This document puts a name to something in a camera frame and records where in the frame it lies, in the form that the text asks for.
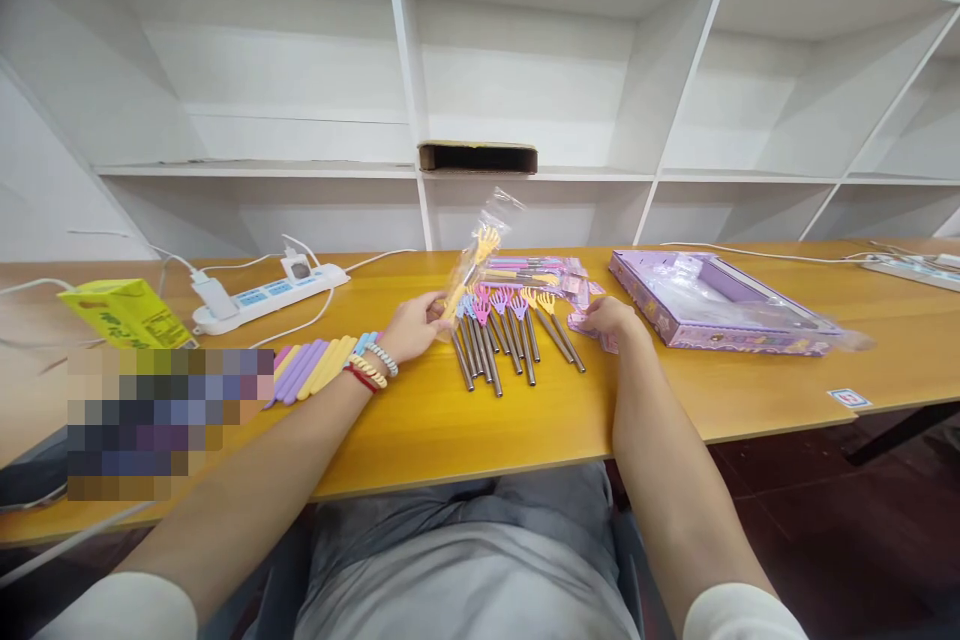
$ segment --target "purple gift box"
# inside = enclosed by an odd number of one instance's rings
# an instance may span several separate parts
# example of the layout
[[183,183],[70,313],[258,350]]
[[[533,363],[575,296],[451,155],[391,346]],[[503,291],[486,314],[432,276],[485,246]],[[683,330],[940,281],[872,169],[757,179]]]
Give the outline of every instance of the purple gift box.
[[[699,261],[697,280],[732,303],[765,303],[771,300],[798,316],[804,329],[724,325],[683,317],[676,306],[658,297],[640,268],[672,267],[678,257]],[[612,272],[650,321],[667,347],[768,355],[823,357],[843,330],[798,305],[758,280],[724,262],[713,253],[676,253],[646,250],[614,250]]]

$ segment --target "lap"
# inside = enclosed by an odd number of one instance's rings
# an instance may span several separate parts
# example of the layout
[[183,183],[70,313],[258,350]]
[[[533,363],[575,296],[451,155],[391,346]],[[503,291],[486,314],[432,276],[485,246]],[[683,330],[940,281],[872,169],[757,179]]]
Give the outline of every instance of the lap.
[[353,563],[466,522],[516,525],[563,543],[616,587],[610,510],[599,462],[325,503],[316,513],[307,601]]

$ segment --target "yellow juice box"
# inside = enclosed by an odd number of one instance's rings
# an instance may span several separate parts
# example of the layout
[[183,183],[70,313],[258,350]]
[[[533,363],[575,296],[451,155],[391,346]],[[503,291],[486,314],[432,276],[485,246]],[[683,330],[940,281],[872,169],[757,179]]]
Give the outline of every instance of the yellow juice box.
[[114,347],[147,350],[198,345],[146,280],[94,280],[57,297]]

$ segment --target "beaded bracelet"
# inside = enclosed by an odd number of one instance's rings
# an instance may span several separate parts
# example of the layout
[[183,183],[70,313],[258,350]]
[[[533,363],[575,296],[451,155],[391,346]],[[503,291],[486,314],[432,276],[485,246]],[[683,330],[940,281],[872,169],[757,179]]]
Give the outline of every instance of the beaded bracelet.
[[369,342],[364,349],[369,350],[378,358],[380,358],[381,362],[387,366],[387,372],[390,373],[390,377],[396,377],[400,374],[400,368],[397,367],[397,364],[393,361],[393,358],[387,355],[387,351],[382,347],[374,342]]
[[381,375],[373,365],[359,355],[351,355],[347,362],[375,382],[381,390],[387,386],[387,379]]

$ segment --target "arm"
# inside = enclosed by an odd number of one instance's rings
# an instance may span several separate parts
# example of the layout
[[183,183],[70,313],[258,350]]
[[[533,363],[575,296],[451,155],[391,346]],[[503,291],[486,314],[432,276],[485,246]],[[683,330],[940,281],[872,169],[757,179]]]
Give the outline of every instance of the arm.
[[745,583],[776,596],[733,501],[664,375],[650,333],[628,305],[601,298],[588,327],[617,336],[613,451],[677,637],[705,590]]
[[[447,326],[435,319],[439,297],[428,293],[397,310],[378,343],[395,362],[422,354]],[[364,358],[386,377],[379,358]],[[115,572],[150,573],[180,586],[203,625],[299,515],[370,397],[352,374],[340,373],[217,466]]]

